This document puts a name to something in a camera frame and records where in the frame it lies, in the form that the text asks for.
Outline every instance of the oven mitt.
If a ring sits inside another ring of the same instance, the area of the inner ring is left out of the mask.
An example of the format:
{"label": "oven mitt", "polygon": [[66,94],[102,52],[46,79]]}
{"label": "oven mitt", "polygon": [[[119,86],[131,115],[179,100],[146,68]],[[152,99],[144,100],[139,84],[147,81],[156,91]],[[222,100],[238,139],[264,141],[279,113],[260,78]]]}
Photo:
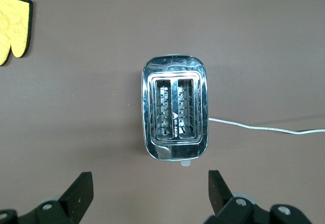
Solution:
{"label": "oven mitt", "polygon": [[29,0],[0,0],[0,66],[10,55],[22,57],[28,50],[33,3]]}

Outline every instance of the power cord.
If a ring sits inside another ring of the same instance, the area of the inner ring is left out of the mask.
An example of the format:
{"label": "power cord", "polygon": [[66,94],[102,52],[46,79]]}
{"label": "power cord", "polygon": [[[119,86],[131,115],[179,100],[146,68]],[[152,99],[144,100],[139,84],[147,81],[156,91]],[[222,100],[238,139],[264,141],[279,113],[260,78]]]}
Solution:
{"label": "power cord", "polygon": [[233,122],[233,121],[226,121],[226,120],[221,120],[221,119],[215,119],[215,118],[209,118],[210,121],[216,121],[216,122],[221,122],[221,123],[226,123],[226,124],[231,124],[231,125],[236,125],[236,126],[241,126],[246,129],[257,129],[257,130],[269,130],[269,131],[277,131],[277,132],[282,132],[286,134],[311,134],[311,133],[325,133],[325,129],[313,129],[313,130],[303,130],[303,131],[290,131],[286,129],[276,129],[274,127],[264,127],[264,126],[247,126],[241,123]]}

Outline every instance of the logo on toaster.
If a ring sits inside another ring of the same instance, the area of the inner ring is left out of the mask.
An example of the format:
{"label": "logo on toaster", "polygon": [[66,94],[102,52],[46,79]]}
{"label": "logo on toaster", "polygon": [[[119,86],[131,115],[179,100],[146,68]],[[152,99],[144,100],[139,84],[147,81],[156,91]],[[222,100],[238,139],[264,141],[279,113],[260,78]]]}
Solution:
{"label": "logo on toaster", "polygon": [[178,132],[177,132],[177,128],[178,128],[178,115],[175,113],[175,112],[173,112],[173,120],[174,120],[174,135],[175,135],[175,137],[177,138],[177,136],[178,136]]}

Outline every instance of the stainless steel toaster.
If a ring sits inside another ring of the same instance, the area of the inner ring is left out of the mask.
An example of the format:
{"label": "stainless steel toaster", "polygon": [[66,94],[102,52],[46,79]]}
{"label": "stainless steel toaster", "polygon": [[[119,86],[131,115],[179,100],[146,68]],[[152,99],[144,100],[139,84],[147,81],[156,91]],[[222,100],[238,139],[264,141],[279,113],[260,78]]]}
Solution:
{"label": "stainless steel toaster", "polygon": [[188,161],[208,145],[206,70],[188,55],[147,62],[142,72],[142,119],[146,148],[162,161]]}

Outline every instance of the silver screw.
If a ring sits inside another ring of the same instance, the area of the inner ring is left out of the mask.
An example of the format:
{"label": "silver screw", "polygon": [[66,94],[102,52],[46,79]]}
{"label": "silver screw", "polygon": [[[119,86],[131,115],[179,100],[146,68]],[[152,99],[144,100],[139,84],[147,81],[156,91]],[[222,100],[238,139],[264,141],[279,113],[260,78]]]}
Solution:
{"label": "silver screw", "polygon": [[0,214],[0,220],[5,219],[8,216],[7,213]]}
{"label": "silver screw", "polygon": [[237,205],[240,205],[240,206],[246,206],[247,205],[246,201],[243,200],[243,199],[236,199],[236,203],[237,203]]}
{"label": "silver screw", "polygon": [[42,210],[49,210],[52,208],[52,204],[43,205]]}
{"label": "silver screw", "polygon": [[291,215],[290,210],[288,208],[286,208],[285,206],[279,206],[278,211],[280,211],[282,214],[285,214],[285,215]]}

